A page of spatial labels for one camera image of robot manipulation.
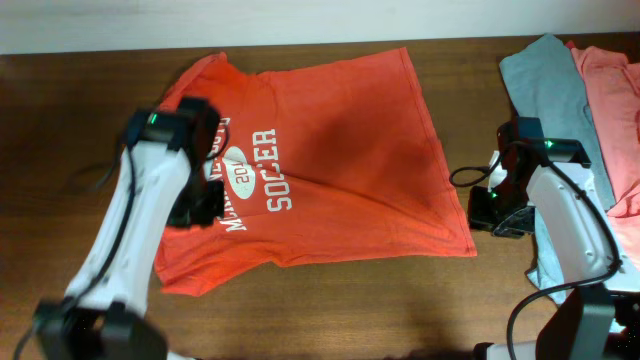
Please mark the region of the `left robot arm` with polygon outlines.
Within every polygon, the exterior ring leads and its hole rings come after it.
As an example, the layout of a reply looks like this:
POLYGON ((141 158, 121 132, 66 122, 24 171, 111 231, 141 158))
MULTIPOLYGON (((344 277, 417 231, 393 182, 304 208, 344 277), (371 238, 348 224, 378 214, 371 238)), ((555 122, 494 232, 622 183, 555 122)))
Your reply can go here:
POLYGON ((139 110, 118 142, 117 185, 96 240, 60 302, 41 301, 27 332, 47 359, 168 360, 145 314, 167 226, 208 227, 224 214, 224 184, 209 180, 221 117, 204 98, 173 111, 139 110))

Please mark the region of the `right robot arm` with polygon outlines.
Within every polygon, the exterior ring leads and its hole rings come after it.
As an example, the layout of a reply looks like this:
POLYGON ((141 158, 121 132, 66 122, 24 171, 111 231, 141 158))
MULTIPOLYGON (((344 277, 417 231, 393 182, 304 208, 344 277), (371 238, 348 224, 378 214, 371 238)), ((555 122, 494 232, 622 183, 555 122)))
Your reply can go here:
POLYGON ((479 343, 476 359, 636 359, 639 272, 602 208, 592 163, 577 140, 548 138, 537 118, 516 117, 497 131, 498 149, 480 180, 470 182, 474 230, 520 238, 542 217, 563 284, 521 300, 503 344, 479 343), (515 320, 533 301, 564 292, 565 302, 533 341, 513 339, 515 320))

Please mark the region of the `orange soccer t-shirt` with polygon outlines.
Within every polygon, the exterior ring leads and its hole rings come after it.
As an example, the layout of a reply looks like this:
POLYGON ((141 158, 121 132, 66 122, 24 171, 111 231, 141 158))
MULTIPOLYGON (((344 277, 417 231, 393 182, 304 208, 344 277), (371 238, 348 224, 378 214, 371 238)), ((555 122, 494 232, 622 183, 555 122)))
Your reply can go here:
POLYGON ((406 49, 254 75, 209 55, 161 108, 184 97, 221 115, 208 174, 224 184, 224 214, 164 232, 164 292, 201 296, 265 263, 476 255, 406 49))

